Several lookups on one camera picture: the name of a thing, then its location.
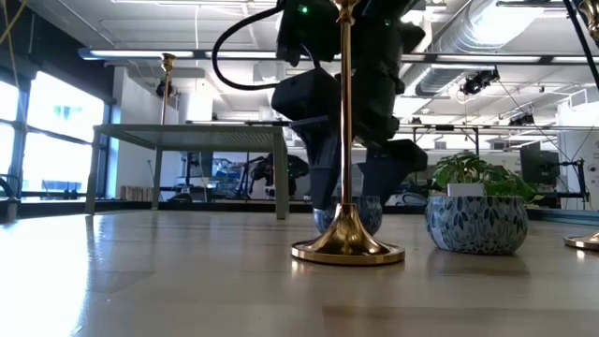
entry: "gold stand base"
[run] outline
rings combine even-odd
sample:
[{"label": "gold stand base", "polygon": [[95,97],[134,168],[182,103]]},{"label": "gold stand base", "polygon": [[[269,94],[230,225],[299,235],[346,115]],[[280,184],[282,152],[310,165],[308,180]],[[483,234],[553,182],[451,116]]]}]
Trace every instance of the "gold stand base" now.
[{"label": "gold stand base", "polygon": [[583,237],[563,238],[563,243],[570,247],[599,251],[599,232]]},{"label": "gold stand base", "polygon": [[340,204],[329,230],[314,240],[292,244],[291,255],[331,265],[380,266],[403,261],[405,251],[368,234],[355,204]]}]

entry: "potted plant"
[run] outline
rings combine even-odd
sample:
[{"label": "potted plant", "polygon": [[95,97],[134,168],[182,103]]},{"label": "potted plant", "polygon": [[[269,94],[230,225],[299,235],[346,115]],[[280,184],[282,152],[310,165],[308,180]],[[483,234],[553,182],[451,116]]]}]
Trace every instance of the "potted plant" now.
[{"label": "potted plant", "polygon": [[506,255],[522,245],[528,232],[525,200],[533,198],[536,190],[518,175],[475,154],[463,153],[440,160],[434,177],[446,190],[454,183],[476,183],[486,191],[485,195],[429,198],[427,230],[439,248]]}]

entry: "desk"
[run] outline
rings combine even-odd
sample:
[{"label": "desk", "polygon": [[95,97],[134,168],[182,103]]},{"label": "desk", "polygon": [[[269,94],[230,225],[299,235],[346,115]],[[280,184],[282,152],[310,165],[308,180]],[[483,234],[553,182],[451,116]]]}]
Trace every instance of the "desk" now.
[{"label": "desk", "polygon": [[152,209],[158,209],[160,173],[164,151],[215,151],[269,153],[274,156],[277,219],[289,214],[287,149],[280,126],[245,125],[98,125],[94,127],[92,166],[87,183],[85,212],[95,212],[100,137],[106,135],[155,150]]}]

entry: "window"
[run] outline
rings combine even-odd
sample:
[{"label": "window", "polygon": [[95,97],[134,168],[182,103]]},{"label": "window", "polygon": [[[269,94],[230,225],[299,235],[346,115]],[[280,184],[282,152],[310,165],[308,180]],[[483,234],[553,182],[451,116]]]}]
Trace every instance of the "window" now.
[{"label": "window", "polygon": [[11,126],[0,125],[0,174],[8,174],[12,162],[12,142],[15,131]]},{"label": "window", "polygon": [[92,141],[104,119],[101,99],[43,72],[31,84],[27,123],[43,130]]},{"label": "window", "polygon": [[84,193],[92,147],[30,133],[25,143],[23,191]]},{"label": "window", "polygon": [[2,102],[2,107],[0,107],[0,119],[11,122],[14,121],[17,116],[19,90],[10,84],[0,81],[0,102]]}]

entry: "table leg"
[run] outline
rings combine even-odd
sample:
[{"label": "table leg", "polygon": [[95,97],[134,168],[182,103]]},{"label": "table leg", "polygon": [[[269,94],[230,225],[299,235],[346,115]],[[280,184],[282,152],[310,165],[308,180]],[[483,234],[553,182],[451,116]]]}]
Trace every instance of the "table leg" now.
[{"label": "table leg", "polygon": [[289,214],[289,182],[286,163],[287,149],[283,134],[274,135],[272,155],[274,156],[275,211],[277,219],[285,220]]},{"label": "table leg", "polygon": [[87,193],[85,194],[85,213],[95,213],[95,190],[97,188],[97,169],[100,156],[100,133],[94,131],[94,142],[92,142],[92,164],[90,174],[87,178]]},{"label": "table leg", "polygon": [[158,211],[158,201],[160,199],[160,174],[162,172],[162,147],[156,147],[156,162],[153,173],[153,191],[152,191],[152,210]]}]

